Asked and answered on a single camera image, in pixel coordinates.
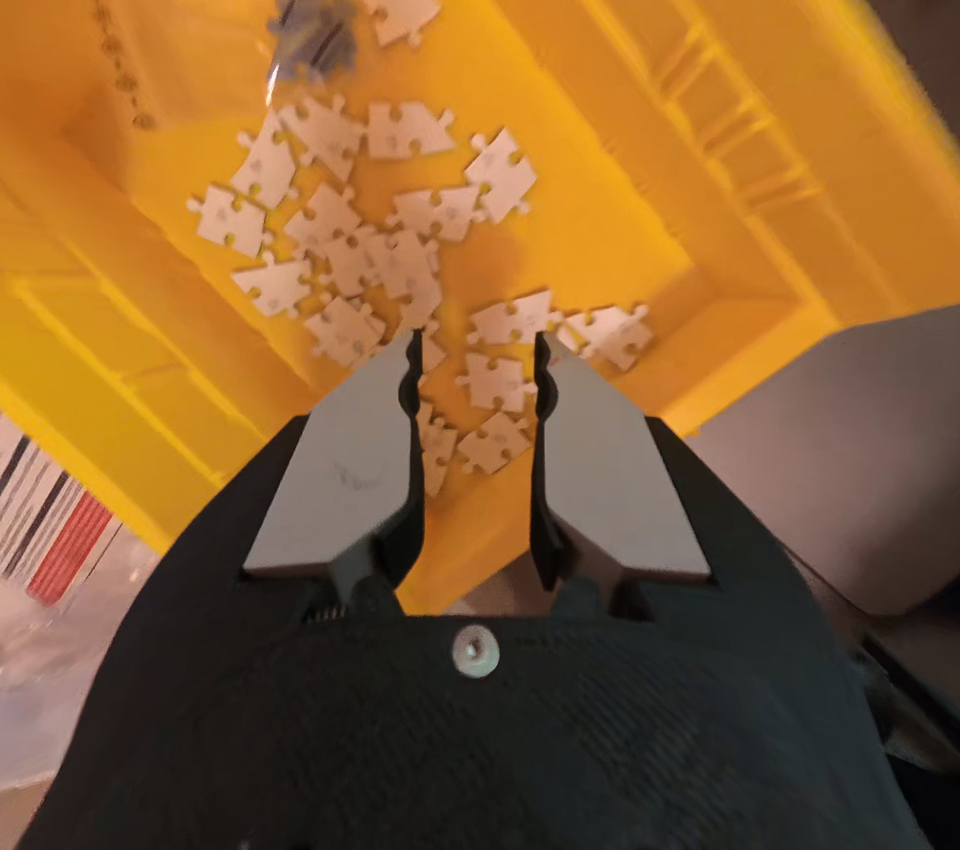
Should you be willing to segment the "yellow plastic bin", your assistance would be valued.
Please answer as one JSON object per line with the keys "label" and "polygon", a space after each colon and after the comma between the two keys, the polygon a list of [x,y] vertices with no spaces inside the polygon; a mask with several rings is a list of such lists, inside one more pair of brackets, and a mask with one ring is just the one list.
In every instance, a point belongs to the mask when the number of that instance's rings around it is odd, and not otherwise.
{"label": "yellow plastic bin", "polygon": [[958,153],[862,0],[2,0],[2,573],[173,544],[409,325],[443,439],[560,330],[681,436],[958,302]]}

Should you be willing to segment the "clear bag of blue pieces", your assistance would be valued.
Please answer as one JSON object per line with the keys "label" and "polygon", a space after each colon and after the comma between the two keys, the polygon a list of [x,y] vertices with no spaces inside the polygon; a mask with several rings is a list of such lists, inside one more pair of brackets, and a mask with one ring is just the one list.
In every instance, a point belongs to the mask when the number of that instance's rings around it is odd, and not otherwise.
{"label": "clear bag of blue pieces", "polygon": [[270,106],[354,68],[351,0],[275,0],[246,21],[212,0],[90,0],[105,85],[142,133]]}

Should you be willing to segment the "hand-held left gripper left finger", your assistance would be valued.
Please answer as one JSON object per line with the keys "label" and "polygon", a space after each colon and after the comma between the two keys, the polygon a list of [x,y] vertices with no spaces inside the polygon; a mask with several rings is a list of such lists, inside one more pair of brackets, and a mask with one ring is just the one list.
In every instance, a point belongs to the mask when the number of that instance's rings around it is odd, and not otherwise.
{"label": "hand-held left gripper left finger", "polygon": [[404,330],[309,413],[246,556],[246,574],[327,580],[341,601],[371,576],[396,589],[421,555],[423,335]]}

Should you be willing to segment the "heap of white puzzle pieces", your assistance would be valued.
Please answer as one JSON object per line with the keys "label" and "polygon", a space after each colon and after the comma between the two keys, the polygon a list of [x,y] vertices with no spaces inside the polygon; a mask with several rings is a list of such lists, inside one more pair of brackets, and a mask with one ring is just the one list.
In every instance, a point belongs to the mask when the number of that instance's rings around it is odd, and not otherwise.
{"label": "heap of white puzzle pieces", "polygon": [[[212,0],[248,22],[276,0]],[[623,375],[690,259],[488,0],[350,0],[354,67],[187,133],[175,234],[319,392],[423,334],[426,494],[500,496],[534,336]]]}

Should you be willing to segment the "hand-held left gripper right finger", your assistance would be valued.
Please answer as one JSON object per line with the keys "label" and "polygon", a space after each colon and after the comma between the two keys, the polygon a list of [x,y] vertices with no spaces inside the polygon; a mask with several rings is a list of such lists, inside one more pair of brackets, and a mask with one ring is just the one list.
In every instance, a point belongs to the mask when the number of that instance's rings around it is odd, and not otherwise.
{"label": "hand-held left gripper right finger", "polygon": [[543,589],[583,579],[611,608],[639,583],[709,582],[643,411],[556,334],[535,339],[530,552]]}

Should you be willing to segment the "striped printed sheet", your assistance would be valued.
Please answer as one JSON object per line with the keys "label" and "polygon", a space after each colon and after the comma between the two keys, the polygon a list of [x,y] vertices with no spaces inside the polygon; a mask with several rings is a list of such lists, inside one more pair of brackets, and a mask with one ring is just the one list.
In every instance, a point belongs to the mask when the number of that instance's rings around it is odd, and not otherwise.
{"label": "striped printed sheet", "polygon": [[89,573],[120,527],[96,496],[2,415],[4,584],[52,607]]}

